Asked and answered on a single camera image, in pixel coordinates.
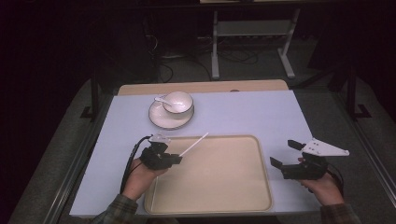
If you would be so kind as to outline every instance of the human hand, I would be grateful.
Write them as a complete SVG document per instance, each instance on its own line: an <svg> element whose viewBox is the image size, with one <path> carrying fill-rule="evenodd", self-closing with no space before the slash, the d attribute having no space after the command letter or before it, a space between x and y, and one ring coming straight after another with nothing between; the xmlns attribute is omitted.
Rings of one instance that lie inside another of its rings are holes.
<svg viewBox="0 0 396 224"><path fill-rule="evenodd" d="M122 195L135 201L142 196L157 176L168 171L168 169L150 170L139 159L132 161L131 170L133 171L129 174Z"/></svg>
<svg viewBox="0 0 396 224"><path fill-rule="evenodd" d="M344 203L344 198L331 175L325 174L318 180L298 180L303 186L312 190L322 205Z"/></svg>

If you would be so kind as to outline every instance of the white stick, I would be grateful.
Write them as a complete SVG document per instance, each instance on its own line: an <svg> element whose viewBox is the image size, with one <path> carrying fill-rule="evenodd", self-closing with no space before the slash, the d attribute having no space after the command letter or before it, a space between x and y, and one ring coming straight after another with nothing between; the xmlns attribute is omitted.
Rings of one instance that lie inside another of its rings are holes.
<svg viewBox="0 0 396 224"><path fill-rule="evenodd" d="M182 152L180 154L180 157L183 156L184 154L186 154L186 152L190 151L190 149L192 149L193 147L195 147L195 145L197 145L199 142L201 142L202 139L204 139L209 133L204 134L204 136L202 136L200 139L198 139L194 144L192 144L189 148L187 148L184 152Z"/></svg>

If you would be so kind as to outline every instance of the metal frame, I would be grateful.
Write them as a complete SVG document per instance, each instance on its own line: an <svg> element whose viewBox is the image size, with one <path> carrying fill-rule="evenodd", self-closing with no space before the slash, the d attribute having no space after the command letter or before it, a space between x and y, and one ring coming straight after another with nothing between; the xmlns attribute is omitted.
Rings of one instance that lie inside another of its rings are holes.
<svg viewBox="0 0 396 224"><path fill-rule="evenodd" d="M294 34L300 9L294 10L291 20L283 21L219 21L218 12L213 17L212 78L219 79L218 36L285 35L283 48L277 50L288 78L295 78L287 53Z"/></svg>

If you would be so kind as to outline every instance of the sleeve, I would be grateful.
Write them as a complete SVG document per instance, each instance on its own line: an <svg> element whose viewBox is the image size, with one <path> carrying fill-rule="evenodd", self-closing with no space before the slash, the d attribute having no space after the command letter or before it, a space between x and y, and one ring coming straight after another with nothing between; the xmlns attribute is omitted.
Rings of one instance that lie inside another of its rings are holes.
<svg viewBox="0 0 396 224"><path fill-rule="evenodd" d="M137 203L121 194L117 195L107 210L95 217L91 224L127 224L132 223Z"/></svg>
<svg viewBox="0 0 396 224"><path fill-rule="evenodd" d="M350 204L334 204L320 207L322 224L360 224Z"/></svg>

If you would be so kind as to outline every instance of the cable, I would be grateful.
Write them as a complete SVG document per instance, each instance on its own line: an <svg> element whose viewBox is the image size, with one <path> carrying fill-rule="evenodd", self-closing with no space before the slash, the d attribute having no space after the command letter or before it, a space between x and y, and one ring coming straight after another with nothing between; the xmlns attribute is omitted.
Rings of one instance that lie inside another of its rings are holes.
<svg viewBox="0 0 396 224"><path fill-rule="evenodd" d="M136 145L134 145L134 149L132 150L132 153L131 153L131 156L130 156L129 159L128 159L128 162L126 163L125 171L124 171L124 174L123 174L123 176L122 176L122 181L121 181L121 186L120 186L120 193L123 192L123 190L124 190L124 188L125 188L126 181L127 181L128 177L129 177L129 175L131 174L131 172L132 172L137 166L140 165L140 164L138 164L132 171L130 171L130 169L131 169L131 164L132 164L132 161L134 160L134 155L136 154L136 151L139 149L140 144L141 144L144 140L150 139L150 137L151 137L151 136L143 137L142 139L139 140L139 142L138 142Z"/></svg>
<svg viewBox="0 0 396 224"><path fill-rule="evenodd" d="M162 76L162 73L161 73L161 70L160 70L160 75L159 75L159 77L160 77L161 82L162 82L162 83L167 83L167 82L169 82L169 81L172 79L173 74L174 74L174 71L173 71L173 69L172 69L170 66L165 65L165 64L163 64L163 63L161 63L160 66L164 66L164 67L168 68L168 69L171 71L171 76L170 76L168 79L163 80L163 76Z"/></svg>

